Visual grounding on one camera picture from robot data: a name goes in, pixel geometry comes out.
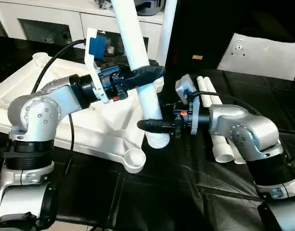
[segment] white vertical pole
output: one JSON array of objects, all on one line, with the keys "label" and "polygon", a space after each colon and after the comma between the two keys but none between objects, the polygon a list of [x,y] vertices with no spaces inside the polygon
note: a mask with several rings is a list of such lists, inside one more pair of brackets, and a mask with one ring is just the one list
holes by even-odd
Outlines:
[{"label": "white vertical pole", "polygon": [[[131,70],[149,65],[134,0],[112,0],[112,5],[121,32],[124,48]],[[137,88],[144,119],[162,119],[154,84]],[[169,141],[169,134],[146,132],[147,141],[153,148],[163,148]]]},{"label": "white vertical pole", "polygon": [[[156,61],[159,63],[160,66],[166,65],[176,5],[177,0],[166,1],[165,13],[161,28],[161,37],[159,40],[156,56]],[[163,77],[155,80],[154,84],[156,87],[156,91],[161,92],[164,85]]]}]

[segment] white pipe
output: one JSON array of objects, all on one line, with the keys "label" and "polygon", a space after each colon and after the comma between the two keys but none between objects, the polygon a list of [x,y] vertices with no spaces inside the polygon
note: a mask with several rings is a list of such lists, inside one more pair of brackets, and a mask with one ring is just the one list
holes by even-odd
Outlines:
[{"label": "white pipe", "polygon": [[[177,0],[166,1],[165,12],[164,12],[162,28],[161,28],[161,37],[159,40],[157,56],[156,56],[156,61],[159,63],[160,66],[166,65],[176,5],[177,5]],[[155,84],[156,92],[157,93],[161,92],[164,85],[163,77],[155,80],[154,84]]]},{"label": "white pipe", "polygon": [[[204,78],[204,83],[205,83],[205,85],[206,85],[206,87],[207,87],[207,91],[209,91],[209,92],[216,92],[216,90],[215,90],[215,88],[214,88],[214,86],[213,86],[213,84],[212,84],[210,78],[205,77],[205,78]],[[211,98],[213,104],[223,104],[223,103],[221,102],[219,96],[210,95],[210,98]],[[224,138],[223,141],[221,141],[219,144],[216,144],[216,145],[221,145],[221,146],[222,146],[222,145],[223,145],[222,143],[226,143],[226,145],[228,145],[227,142],[226,142],[226,139],[225,139],[225,138]],[[235,163],[235,164],[238,164],[238,165],[240,165],[240,164],[245,164],[246,162],[244,161],[243,157],[241,156],[239,150],[238,150],[237,147],[234,145],[234,143],[230,142],[229,140],[228,140],[228,143],[229,143],[229,146],[230,146],[231,152],[232,152],[233,155],[234,155],[234,163]]]},{"label": "white pipe", "polygon": [[[197,82],[198,82],[200,91],[207,91],[207,88],[202,76],[199,76],[197,78]],[[213,104],[209,95],[201,95],[201,99],[202,99],[202,103],[204,107],[210,107]]]},{"label": "white pipe", "polygon": [[231,140],[227,140],[227,141],[228,141],[228,143],[233,151],[233,154],[234,154],[234,163],[237,165],[246,164],[246,161],[243,159],[238,148],[234,145],[234,143],[232,143]]},{"label": "white pipe", "polygon": [[[197,78],[199,90],[208,91],[205,85],[205,81],[202,76]],[[210,107],[213,102],[209,95],[201,95],[202,103],[204,107]],[[213,143],[213,155],[217,162],[227,163],[234,159],[232,149],[229,144],[227,144],[225,137],[211,135]]]},{"label": "white pipe", "polygon": [[[134,0],[112,0],[124,48],[131,70],[149,65],[146,47],[140,29]],[[144,119],[162,119],[154,84],[137,88]],[[146,132],[147,141],[152,148],[163,148],[169,141],[169,134]]]}]

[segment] black surface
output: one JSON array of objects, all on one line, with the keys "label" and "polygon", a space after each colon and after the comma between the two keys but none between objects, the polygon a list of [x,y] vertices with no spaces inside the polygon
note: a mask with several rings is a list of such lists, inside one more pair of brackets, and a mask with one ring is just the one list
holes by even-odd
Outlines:
[{"label": "black surface", "polygon": [[[53,55],[58,50],[48,44],[0,38],[0,82],[30,61],[32,54]],[[82,63],[83,56],[83,51],[73,49],[64,58]],[[295,82],[213,70],[193,76],[198,74],[209,76],[219,93],[243,99],[273,120],[284,146],[295,157],[295,104],[290,101],[295,99]],[[165,91],[159,94],[161,103],[177,99],[174,82],[180,77],[168,71]],[[0,133],[0,147],[7,139]],[[263,230],[257,211],[261,199],[247,167],[214,162],[207,132],[184,140],[171,138],[162,150],[151,149],[144,139],[142,149],[147,161],[136,175],[121,164],[74,153],[73,168],[59,191],[57,219],[127,231]],[[68,154],[55,147],[53,182],[61,178]]]}]

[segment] corrugated pipe end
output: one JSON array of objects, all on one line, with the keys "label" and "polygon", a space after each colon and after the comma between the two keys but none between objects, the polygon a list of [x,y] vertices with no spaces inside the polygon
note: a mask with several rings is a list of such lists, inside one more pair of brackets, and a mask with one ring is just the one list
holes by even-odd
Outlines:
[{"label": "corrugated pipe end", "polygon": [[155,149],[164,148],[170,141],[169,134],[158,134],[146,132],[148,144]]},{"label": "corrugated pipe end", "polygon": [[234,154],[229,144],[222,143],[213,147],[215,160],[219,163],[228,163],[234,159]]}]

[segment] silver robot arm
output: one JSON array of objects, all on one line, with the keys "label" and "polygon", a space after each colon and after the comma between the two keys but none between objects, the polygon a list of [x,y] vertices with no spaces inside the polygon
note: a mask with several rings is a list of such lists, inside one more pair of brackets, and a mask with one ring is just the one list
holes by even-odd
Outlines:
[{"label": "silver robot arm", "polygon": [[258,211],[267,230],[295,231],[295,171],[286,160],[276,125],[236,105],[199,108],[199,94],[189,75],[176,82],[175,90],[181,99],[173,105],[175,120],[141,120],[138,127],[177,138],[185,131],[195,135],[197,130],[208,130],[231,140],[247,163],[258,195],[265,200]]},{"label": "silver robot arm", "polygon": [[[109,63],[98,73],[108,100],[123,100],[127,91],[164,75],[161,66],[134,71]],[[55,221],[57,188],[48,176],[54,169],[52,152],[61,120],[101,100],[90,75],[72,75],[48,83],[40,91],[20,96],[8,109],[12,124],[0,173],[0,230],[42,230]]]}]

